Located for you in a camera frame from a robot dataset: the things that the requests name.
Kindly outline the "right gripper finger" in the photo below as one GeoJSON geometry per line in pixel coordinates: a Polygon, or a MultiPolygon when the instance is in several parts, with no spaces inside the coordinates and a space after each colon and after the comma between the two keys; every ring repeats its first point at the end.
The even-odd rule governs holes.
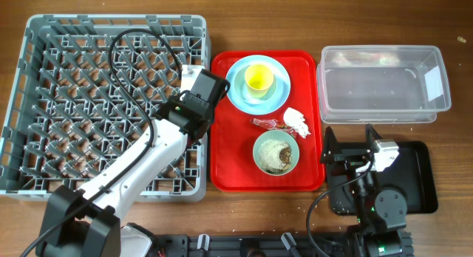
{"type": "Polygon", "coordinates": [[[324,145],[321,153],[320,163],[335,162],[335,155],[337,154],[337,139],[331,127],[327,127],[324,133],[324,145]]]}
{"type": "Polygon", "coordinates": [[[365,138],[367,143],[374,143],[376,140],[380,140],[381,136],[373,128],[372,124],[368,123],[365,128],[365,138]]]}

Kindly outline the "yellow plastic cup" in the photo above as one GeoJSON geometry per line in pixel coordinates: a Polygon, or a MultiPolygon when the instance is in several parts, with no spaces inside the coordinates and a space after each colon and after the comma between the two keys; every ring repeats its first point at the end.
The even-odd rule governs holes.
{"type": "Polygon", "coordinates": [[[245,70],[245,83],[251,97],[265,96],[274,82],[274,74],[269,66],[253,64],[245,70]]]}

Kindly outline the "green bowl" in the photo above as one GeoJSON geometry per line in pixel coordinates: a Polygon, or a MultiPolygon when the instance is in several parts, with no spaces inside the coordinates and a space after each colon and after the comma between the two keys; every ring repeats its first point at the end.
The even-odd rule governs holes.
{"type": "Polygon", "coordinates": [[[278,177],[278,176],[283,176],[285,174],[289,174],[296,167],[296,165],[298,164],[299,157],[300,157],[300,150],[299,150],[299,146],[298,146],[296,140],[291,135],[289,135],[288,133],[283,132],[283,131],[277,131],[277,130],[266,131],[265,133],[261,134],[256,139],[256,141],[253,145],[253,160],[256,163],[256,166],[261,171],[263,171],[264,173],[269,174],[271,176],[278,177]],[[292,150],[291,167],[285,173],[271,174],[271,173],[268,173],[267,171],[264,171],[264,170],[261,169],[260,162],[259,162],[259,148],[261,147],[261,144],[263,144],[263,142],[266,141],[266,140],[282,140],[282,141],[287,142],[290,145],[291,150],[292,150]]]}

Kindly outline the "rice and food scraps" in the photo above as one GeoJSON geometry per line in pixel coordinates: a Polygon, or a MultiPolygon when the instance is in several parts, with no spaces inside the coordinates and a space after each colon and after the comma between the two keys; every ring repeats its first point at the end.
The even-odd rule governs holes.
{"type": "Polygon", "coordinates": [[[266,140],[259,148],[262,170],[271,174],[282,174],[289,170],[292,161],[290,145],[282,140],[266,140]]]}

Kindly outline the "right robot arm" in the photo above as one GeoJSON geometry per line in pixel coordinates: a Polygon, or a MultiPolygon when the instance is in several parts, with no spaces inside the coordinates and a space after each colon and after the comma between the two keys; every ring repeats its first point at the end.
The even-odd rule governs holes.
{"type": "Polygon", "coordinates": [[[347,228],[343,252],[345,256],[402,256],[406,198],[396,189],[380,186],[376,178],[393,165],[400,148],[394,140],[382,138],[370,124],[366,125],[365,138],[364,152],[349,155],[342,151],[331,127],[324,134],[321,163],[332,167],[333,176],[347,178],[326,193],[348,187],[358,221],[347,228]]]}

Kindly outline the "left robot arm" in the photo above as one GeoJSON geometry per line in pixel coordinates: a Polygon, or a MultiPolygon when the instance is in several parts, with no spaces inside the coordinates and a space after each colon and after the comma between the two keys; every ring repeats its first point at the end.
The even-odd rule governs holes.
{"type": "Polygon", "coordinates": [[[144,188],[204,137],[230,83],[206,69],[187,76],[191,88],[157,110],[140,139],[94,179],[73,191],[57,188],[47,201],[40,235],[27,256],[155,256],[154,234],[124,216],[144,188]]]}

